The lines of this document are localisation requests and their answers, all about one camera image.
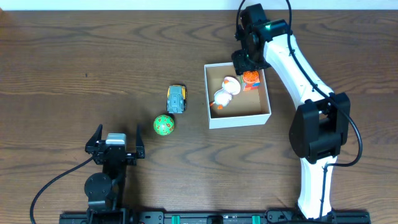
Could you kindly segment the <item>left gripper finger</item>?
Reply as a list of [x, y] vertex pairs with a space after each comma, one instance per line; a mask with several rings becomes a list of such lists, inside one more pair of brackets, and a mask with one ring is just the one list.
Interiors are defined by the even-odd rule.
[[140, 126], [136, 129], [136, 152], [145, 152], [144, 142], [141, 138]]
[[102, 130], [103, 130], [103, 125], [100, 124], [95, 133], [92, 135], [92, 137], [88, 140], [88, 142], [86, 143], [86, 147], [96, 147], [98, 141], [101, 140], [102, 138]]

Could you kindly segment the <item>orange round disc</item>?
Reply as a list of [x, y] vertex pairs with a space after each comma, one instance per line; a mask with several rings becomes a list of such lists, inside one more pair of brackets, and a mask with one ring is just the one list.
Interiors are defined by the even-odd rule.
[[243, 73], [243, 82], [246, 84], [254, 84], [259, 82], [259, 73], [258, 71], [246, 71]]

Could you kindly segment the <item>colourful puzzle cube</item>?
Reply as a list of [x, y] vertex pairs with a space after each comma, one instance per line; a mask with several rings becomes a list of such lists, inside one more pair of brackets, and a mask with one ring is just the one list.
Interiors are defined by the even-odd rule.
[[260, 83], [261, 82], [259, 80], [259, 82], [254, 83], [252, 85], [246, 84], [246, 83], [243, 82], [243, 76], [241, 75], [241, 84], [242, 84], [243, 91], [256, 90], [256, 89], [259, 88]]

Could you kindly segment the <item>white toy duck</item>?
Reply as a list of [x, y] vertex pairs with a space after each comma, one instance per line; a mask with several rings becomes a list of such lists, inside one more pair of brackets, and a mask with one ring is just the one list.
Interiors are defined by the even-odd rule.
[[233, 99], [234, 95], [241, 91], [241, 84], [234, 77], [225, 77], [221, 89], [214, 94], [214, 100], [209, 103], [209, 106], [216, 105], [219, 110], [226, 107]]

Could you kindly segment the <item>grey yellow toy truck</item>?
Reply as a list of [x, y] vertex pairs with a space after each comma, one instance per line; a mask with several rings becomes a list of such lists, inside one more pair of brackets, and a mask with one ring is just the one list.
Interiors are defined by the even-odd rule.
[[186, 87], [171, 85], [167, 91], [167, 111], [169, 113], [183, 113], [186, 110]]

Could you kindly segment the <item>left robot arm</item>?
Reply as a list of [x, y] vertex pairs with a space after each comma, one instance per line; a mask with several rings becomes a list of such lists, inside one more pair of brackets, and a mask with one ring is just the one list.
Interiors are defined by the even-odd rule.
[[144, 143], [140, 129], [136, 129], [136, 145], [134, 152], [127, 152], [126, 135], [109, 133], [103, 140], [103, 126], [99, 125], [96, 132], [85, 145], [85, 151], [92, 155], [94, 162], [102, 166], [102, 171], [88, 177], [84, 190], [88, 197], [88, 224], [133, 223], [134, 217], [128, 208], [122, 206], [127, 166], [134, 166], [138, 159], [145, 158]]

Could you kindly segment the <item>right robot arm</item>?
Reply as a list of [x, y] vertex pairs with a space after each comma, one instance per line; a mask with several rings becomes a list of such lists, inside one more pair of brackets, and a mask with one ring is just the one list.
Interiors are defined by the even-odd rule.
[[349, 98], [317, 76], [297, 45], [291, 22], [269, 20], [260, 4], [238, 9], [235, 38], [242, 47], [231, 56], [236, 74], [271, 67], [294, 102], [289, 141], [301, 163], [297, 205], [306, 219], [321, 219], [331, 212], [332, 164], [347, 141]]

